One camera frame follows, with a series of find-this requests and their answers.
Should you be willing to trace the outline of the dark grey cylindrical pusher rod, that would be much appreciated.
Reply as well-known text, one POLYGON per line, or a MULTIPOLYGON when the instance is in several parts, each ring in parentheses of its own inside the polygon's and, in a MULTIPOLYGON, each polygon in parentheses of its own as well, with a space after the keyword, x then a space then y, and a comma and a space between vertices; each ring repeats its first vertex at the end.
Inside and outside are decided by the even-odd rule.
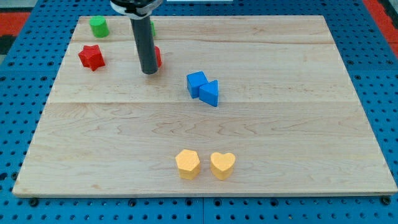
POLYGON ((147 75, 152 75, 158 71, 158 65, 150 17, 131 19, 131 26, 141 70, 147 75))

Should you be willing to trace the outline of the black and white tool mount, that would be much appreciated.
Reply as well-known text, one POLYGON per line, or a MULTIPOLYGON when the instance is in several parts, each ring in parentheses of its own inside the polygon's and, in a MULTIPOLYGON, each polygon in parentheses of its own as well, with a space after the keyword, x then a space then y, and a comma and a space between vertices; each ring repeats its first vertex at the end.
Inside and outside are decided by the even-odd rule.
POLYGON ((163 0, 110 0, 114 11, 134 20, 150 16, 162 3, 163 0))

